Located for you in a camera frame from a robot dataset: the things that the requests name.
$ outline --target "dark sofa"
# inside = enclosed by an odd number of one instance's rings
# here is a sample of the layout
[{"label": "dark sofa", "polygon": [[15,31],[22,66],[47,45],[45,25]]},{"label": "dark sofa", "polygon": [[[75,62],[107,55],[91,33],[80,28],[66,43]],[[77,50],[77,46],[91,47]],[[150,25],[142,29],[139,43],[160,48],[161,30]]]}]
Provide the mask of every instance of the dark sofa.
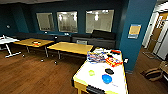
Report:
[{"label": "dark sofa", "polygon": [[72,42],[77,43],[77,41],[87,41],[88,45],[93,45],[94,47],[102,47],[106,49],[115,49],[115,33],[106,32],[101,30],[93,30],[92,34],[72,34],[71,36],[65,35],[45,35],[37,33],[23,33],[18,32],[14,38],[19,40],[36,38],[44,40],[52,40],[55,43],[58,42]]}]

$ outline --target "doorway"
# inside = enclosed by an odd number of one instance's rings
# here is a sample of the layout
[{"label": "doorway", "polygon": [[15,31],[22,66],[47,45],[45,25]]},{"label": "doorway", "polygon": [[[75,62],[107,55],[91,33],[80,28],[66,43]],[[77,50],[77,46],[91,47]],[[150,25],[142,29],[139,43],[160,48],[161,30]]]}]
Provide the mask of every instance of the doorway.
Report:
[{"label": "doorway", "polygon": [[150,36],[150,40],[149,40],[148,47],[147,47],[151,53],[153,52],[154,47],[155,47],[156,43],[158,42],[157,40],[158,40],[160,33],[163,29],[163,26],[165,24],[167,16],[168,16],[168,12],[159,13],[157,22],[156,22],[155,27],[153,29],[152,35]]}]

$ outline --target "paper sign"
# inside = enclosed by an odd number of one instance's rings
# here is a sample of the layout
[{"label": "paper sign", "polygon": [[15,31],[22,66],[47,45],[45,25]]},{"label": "paper sign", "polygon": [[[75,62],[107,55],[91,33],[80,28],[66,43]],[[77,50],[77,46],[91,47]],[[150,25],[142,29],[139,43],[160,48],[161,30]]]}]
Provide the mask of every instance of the paper sign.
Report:
[{"label": "paper sign", "polygon": [[140,32],[140,29],[141,29],[141,25],[139,25],[139,24],[131,24],[128,38],[137,39],[138,35],[139,35],[139,32]]}]

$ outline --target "blue plate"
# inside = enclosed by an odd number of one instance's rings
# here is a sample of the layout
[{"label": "blue plate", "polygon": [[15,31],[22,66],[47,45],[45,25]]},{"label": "blue plate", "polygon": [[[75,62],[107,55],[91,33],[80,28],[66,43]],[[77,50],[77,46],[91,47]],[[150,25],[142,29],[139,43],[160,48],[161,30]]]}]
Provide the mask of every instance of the blue plate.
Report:
[{"label": "blue plate", "polygon": [[112,77],[107,74],[104,74],[102,75],[102,80],[104,83],[109,84],[112,81]]}]

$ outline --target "white table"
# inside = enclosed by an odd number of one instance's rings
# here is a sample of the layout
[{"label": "white table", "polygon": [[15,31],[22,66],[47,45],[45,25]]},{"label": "white table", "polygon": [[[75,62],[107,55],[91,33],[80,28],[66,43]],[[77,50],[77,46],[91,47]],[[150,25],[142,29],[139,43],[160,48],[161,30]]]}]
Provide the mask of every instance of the white table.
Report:
[{"label": "white table", "polygon": [[5,57],[11,57],[11,56],[14,56],[14,55],[17,55],[17,54],[20,54],[21,52],[18,52],[18,53],[14,53],[12,54],[9,46],[8,46],[8,43],[12,43],[12,42],[16,42],[16,41],[20,41],[18,39],[13,39],[13,38],[10,38],[10,37],[6,37],[3,35],[3,37],[0,37],[0,45],[1,44],[5,44],[6,45],[6,49],[8,50],[9,52],[9,55],[5,56]]},{"label": "white table", "polygon": [[[115,58],[122,60],[121,55],[113,55]],[[112,82],[105,84],[102,80],[102,75],[107,74],[106,68],[110,68],[114,71]],[[89,75],[89,70],[95,72],[94,76]],[[119,65],[117,67],[111,67],[107,63],[90,63],[85,62],[78,72],[73,76],[74,87],[78,89],[78,94],[81,91],[86,91],[88,85],[102,89],[106,94],[128,94],[124,66]]]}]

